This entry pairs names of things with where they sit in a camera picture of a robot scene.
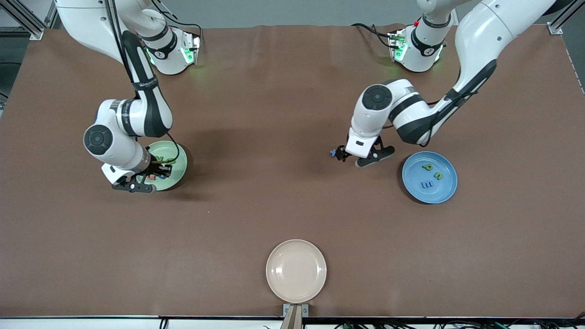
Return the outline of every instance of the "small blue object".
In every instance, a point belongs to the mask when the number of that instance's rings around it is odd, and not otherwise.
[[[432,170],[428,170],[428,165],[432,166]],[[435,152],[411,155],[402,167],[402,181],[413,197],[430,204],[447,201],[457,190],[455,168],[445,157]]]

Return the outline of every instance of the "brown tabletop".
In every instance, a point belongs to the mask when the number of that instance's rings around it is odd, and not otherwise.
[[[406,77],[428,101],[444,95],[453,37],[414,74],[357,28],[206,30],[199,65],[159,74],[188,172],[140,195],[112,190],[82,144],[103,100],[133,95],[122,66],[46,30],[0,121],[0,315],[279,314],[264,270],[293,238],[327,261],[314,316],[576,315],[585,98],[545,26],[504,50],[426,148],[457,170],[448,202],[405,194],[401,163],[423,149],[391,129],[391,159],[329,157],[368,85]]]

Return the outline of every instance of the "metal bracket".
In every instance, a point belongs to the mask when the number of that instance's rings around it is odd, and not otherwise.
[[[457,9],[453,8],[451,11],[451,19],[453,20],[453,25],[459,25],[459,16],[457,15]]]
[[[301,306],[301,311],[302,311],[301,314],[302,314],[302,317],[308,317],[309,316],[309,304],[283,304],[283,317],[287,316],[288,309],[292,305],[299,305],[299,306]]]
[[[8,102],[8,97],[4,97],[3,94],[0,94],[0,116],[2,116],[2,111],[6,107],[6,102]]]
[[[309,304],[284,304],[284,320],[280,329],[301,329],[302,318],[309,316]]]
[[[563,29],[561,29],[561,28],[558,28],[558,29],[553,28],[550,22],[547,22],[546,23],[546,27],[549,29],[549,34],[550,35],[561,35],[561,34],[563,34]]]
[[[30,33],[31,40],[40,40],[47,25],[20,0],[0,0],[0,8]]]

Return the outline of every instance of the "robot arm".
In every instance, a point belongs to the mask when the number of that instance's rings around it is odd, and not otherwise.
[[[418,25],[397,31],[392,59],[413,72],[424,72],[439,59],[445,36],[453,25],[451,11],[471,0],[417,0],[423,11]]]
[[[110,22],[115,18],[108,15],[107,3],[57,0],[57,10],[64,27],[75,40],[123,63],[123,54],[116,42],[116,31]],[[152,186],[137,184],[135,175],[168,176],[171,167],[157,163],[134,137],[162,137],[171,128],[173,117],[140,40],[127,30],[123,22],[116,24],[119,24],[121,47],[136,97],[104,101],[98,108],[95,123],[85,131],[84,145],[90,154],[104,162],[102,171],[115,189],[151,192]]]
[[[163,74],[178,74],[195,63],[199,36],[169,27],[160,12],[148,9],[150,5],[149,0],[116,2],[121,20],[144,41],[152,64]]]
[[[457,30],[455,44],[461,69],[455,86],[432,108],[405,79],[368,87],[356,104],[343,151],[368,157],[385,118],[392,122],[402,141],[427,143],[492,75],[496,59],[506,45],[554,1],[483,0],[465,16]]]

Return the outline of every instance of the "white plate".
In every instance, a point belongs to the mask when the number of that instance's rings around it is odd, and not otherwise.
[[[326,277],[323,254],[305,240],[279,244],[266,262],[268,285],[276,296],[289,303],[304,303],[317,296]]]

